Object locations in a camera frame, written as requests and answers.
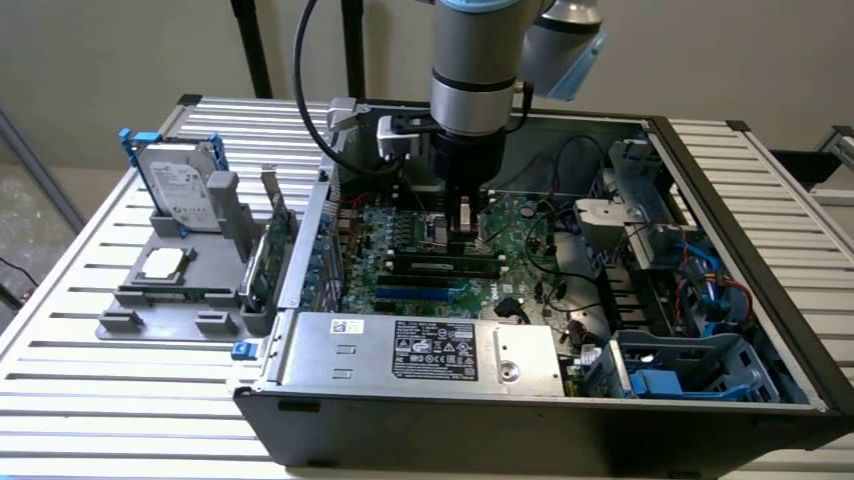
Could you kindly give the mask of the blue disk bay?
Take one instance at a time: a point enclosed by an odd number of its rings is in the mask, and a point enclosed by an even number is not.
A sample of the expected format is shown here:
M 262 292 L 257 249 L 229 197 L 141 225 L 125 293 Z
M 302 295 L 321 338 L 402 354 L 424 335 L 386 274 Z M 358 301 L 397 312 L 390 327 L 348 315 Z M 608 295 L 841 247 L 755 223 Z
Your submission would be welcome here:
M 734 333 L 701 338 L 614 334 L 601 358 L 621 398 L 779 403 L 781 394 L 755 347 Z

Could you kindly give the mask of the green RAM stick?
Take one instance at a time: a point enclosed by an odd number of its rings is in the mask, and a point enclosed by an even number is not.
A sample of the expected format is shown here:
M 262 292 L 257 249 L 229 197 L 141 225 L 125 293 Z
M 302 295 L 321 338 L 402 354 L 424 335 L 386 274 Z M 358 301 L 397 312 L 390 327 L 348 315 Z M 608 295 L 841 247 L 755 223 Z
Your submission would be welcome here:
M 122 304 L 149 305 L 153 303 L 217 303 L 233 302 L 238 296 L 234 289 L 201 287 L 125 287 L 114 291 Z

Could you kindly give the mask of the black stand pole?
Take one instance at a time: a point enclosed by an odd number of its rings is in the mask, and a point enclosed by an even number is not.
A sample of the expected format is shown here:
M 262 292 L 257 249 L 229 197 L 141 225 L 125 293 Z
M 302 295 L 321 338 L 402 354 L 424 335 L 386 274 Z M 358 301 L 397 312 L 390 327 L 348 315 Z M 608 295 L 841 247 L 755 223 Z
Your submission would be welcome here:
M 366 98 L 365 0 L 341 0 L 349 95 Z
M 265 54 L 255 0 L 230 0 L 255 96 L 273 99 L 274 90 Z

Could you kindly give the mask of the green graphics card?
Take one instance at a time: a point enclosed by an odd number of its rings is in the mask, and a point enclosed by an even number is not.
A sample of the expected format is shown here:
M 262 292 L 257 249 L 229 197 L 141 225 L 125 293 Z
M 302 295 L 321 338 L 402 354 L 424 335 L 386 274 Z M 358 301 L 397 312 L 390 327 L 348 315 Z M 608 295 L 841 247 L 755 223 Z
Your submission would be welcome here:
M 286 247 L 295 241 L 298 232 L 295 213 L 286 204 L 275 165 L 262 166 L 261 179 L 273 207 L 273 216 L 254 243 L 239 288 L 243 306 L 253 313 L 265 310 L 275 293 L 286 263 Z

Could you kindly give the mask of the black open PC case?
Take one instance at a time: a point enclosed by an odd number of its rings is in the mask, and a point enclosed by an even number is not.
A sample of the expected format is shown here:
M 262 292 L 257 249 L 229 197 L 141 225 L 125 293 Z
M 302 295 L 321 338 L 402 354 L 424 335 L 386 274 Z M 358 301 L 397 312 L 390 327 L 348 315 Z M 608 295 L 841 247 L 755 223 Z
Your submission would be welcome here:
M 360 122 L 341 132 L 318 123 L 353 161 L 384 159 L 380 119 L 428 113 L 421 104 L 358 101 Z M 589 246 L 574 204 L 589 198 L 609 148 L 625 139 L 656 147 L 660 183 L 677 214 L 710 246 L 676 268 L 642 270 Z M 817 320 L 854 320 L 854 240 L 740 121 L 654 116 L 533 114 L 513 134 L 505 168 L 480 190 L 537 194 L 570 209 L 570 264 L 596 275 L 610 332 L 570 357 L 558 354 L 561 397 L 425 398 L 301 393 L 277 383 L 285 324 L 305 312 L 301 292 L 324 214 L 350 194 L 434 195 L 445 184 L 432 148 L 401 159 L 389 179 L 358 179 L 325 163 L 279 296 L 271 332 L 247 373 L 230 383 L 242 416 L 274 459 L 290 467 L 718 478 L 783 449 L 815 450 L 854 434 L 854 366 L 835 358 Z M 755 347 L 779 403 L 621 398 L 601 358 L 620 331 L 701 338 L 734 333 Z

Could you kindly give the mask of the grey metal drive cage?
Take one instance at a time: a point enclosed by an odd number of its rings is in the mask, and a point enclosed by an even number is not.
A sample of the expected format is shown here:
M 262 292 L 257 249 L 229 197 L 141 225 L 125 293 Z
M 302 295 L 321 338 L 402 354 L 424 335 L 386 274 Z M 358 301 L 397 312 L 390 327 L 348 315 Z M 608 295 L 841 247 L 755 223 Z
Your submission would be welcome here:
M 710 246 L 702 228 L 677 214 L 660 183 L 669 178 L 665 164 L 648 140 L 625 139 L 608 151 L 589 198 L 574 204 L 582 235 L 593 249 L 642 270 L 676 268 L 684 256 Z

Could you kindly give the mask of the black RAM stick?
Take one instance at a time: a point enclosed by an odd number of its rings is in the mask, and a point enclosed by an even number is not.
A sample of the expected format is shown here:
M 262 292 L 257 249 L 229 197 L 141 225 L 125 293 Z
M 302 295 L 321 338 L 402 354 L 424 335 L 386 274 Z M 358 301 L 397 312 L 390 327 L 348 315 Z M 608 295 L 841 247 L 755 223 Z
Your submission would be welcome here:
M 505 261 L 490 255 L 448 255 L 442 253 L 402 253 L 388 258 L 396 269 L 420 269 L 441 271 L 490 271 L 498 270 Z

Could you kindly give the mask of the silver CPU chip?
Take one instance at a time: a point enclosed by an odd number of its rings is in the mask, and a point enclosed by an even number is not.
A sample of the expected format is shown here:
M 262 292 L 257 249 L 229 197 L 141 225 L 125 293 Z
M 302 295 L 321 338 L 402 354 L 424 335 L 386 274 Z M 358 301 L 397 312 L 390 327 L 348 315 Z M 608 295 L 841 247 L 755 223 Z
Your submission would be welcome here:
M 178 270 L 185 260 L 185 252 L 178 248 L 155 248 L 142 265 L 146 278 L 167 279 Z

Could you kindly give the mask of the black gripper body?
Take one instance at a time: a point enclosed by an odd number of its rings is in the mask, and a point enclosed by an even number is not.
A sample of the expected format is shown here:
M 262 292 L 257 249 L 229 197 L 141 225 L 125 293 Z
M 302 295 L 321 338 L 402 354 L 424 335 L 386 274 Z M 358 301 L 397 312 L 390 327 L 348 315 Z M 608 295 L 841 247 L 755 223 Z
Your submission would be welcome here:
M 478 195 L 502 168 L 506 131 L 468 136 L 440 131 L 430 136 L 433 173 L 445 181 L 446 199 Z

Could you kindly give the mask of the silver hard disk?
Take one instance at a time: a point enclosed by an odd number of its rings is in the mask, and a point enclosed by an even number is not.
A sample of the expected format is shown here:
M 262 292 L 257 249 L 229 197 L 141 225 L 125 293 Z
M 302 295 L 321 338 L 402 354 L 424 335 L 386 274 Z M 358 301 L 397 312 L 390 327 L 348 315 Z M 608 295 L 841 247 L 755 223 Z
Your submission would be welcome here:
M 206 143 L 157 143 L 138 154 L 159 210 L 194 232 L 219 232 L 218 207 L 207 181 L 218 170 Z

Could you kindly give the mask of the blue disk caddy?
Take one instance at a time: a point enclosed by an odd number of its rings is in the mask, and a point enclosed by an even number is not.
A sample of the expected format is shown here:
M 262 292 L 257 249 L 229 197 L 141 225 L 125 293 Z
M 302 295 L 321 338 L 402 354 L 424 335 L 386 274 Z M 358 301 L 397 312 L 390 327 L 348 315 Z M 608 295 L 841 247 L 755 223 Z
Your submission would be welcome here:
M 223 144 L 223 140 L 221 138 L 221 136 L 214 133 L 211 134 L 206 139 L 186 139 L 186 138 L 179 138 L 179 137 L 169 137 L 165 136 L 161 132 L 158 131 L 138 131 L 134 132 L 130 128 L 123 128 L 119 131 L 119 142 L 121 142 L 121 146 L 129 156 L 129 160 L 131 163 L 131 166 L 138 170 L 141 176 L 142 176 L 142 180 L 145 183 L 145 186 L 150 192 L 150 195 L 153 197 L 154 200 L 154 204 L 155 204 L 155 209 L 158 211 L 158 214 L 162 216 L 167 216 L 158 208 L 157 206 L 157 202 L 154 199 L 154 194 L 151 193 L 150 189 L 150 185 L 149 185 L 149 181 L 145 179 L 143 176 L 143 172 L 142 172 L 142 167 L 139 165 L 139 158 L 138 158 L 138 154 L 142 151 L 142 149 L 145 148 L 146 145 L 149 144 L 157 144 L 157 143 L 206 143 L 210 146 L 214 147 L 214 152 L 215 152 L 215 157 L 217 157 L 217 165 L 218 165 L 218 170 L 217 171 L 227 171 L 229 170 L 229 162 L 226 159 L 226 153 L 225 153 L 225 144 Z

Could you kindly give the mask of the blue expansion slot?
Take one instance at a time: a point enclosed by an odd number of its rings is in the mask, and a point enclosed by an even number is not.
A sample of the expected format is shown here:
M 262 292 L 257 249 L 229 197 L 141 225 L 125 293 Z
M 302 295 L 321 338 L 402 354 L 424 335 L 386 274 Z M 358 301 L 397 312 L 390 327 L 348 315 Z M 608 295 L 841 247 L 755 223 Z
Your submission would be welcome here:
M 380 286 L 374 288 L 374 296 L 384 300 L 405 300 L 405 301 L 434 301 L 454 303 L 456 301 L 470 296 L 473 292 L 469 289 L 440 288 L 440 287 L 400 287 Z

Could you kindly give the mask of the grey parts rack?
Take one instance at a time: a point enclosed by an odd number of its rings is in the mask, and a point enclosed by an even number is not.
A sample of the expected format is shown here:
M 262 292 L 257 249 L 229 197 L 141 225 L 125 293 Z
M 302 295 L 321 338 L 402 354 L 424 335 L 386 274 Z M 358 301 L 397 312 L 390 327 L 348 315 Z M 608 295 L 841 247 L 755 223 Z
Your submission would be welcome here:
M 230 303 L 133 305 L 119 303 L 114 296 L 111 306 L 99 315 L 97 336 L 101 339 L 234 342 L 270 334 L 279 283 L 261 313 L 246 310 L 239 295 L 254 243 L 265 226 L 254 221 L 249 206 L 239 201 L 238 184 L 238 175 L 225 171 L 215 172 L 207 181 L 214 204 L 222 209 L 218 214 L 219 233 L 183 233 L 174 219 L 151 219 L 155 233 L 126 280 L 117 287 L 229 288 L 238 293 L 235 300 Z M 179 270 L 167 279 L 146 278 L 142 274 L 143 262 L 155 248 L 178 248 L 185 252 Z

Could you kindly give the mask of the CPU socket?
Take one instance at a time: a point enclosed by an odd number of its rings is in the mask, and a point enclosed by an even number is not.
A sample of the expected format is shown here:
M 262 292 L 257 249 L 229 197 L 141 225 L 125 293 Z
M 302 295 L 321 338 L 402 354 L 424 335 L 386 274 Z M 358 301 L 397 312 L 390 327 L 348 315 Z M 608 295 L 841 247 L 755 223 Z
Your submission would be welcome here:
M 473 243 L 481 247 L 489 241 L 492 233 L 488 230 L 488 221 L 490 215 L 480 213 L 477 215 L 477 235 Z M 446 246 L 449 243 L 449 227 L 448 221 L 442 214 L 429 213 L 417 216 L 416 221 L 416 240 L 418 245 Z

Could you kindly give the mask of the silver power supply unit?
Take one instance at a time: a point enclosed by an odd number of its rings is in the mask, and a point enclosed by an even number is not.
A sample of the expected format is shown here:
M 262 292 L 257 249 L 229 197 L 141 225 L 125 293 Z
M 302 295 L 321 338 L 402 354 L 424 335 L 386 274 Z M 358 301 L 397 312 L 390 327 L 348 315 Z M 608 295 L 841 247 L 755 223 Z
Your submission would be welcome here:
M 301 393 L 561 397 L 552 330 L 493 320 L 299 314 L 285 324 L 277 383 Z

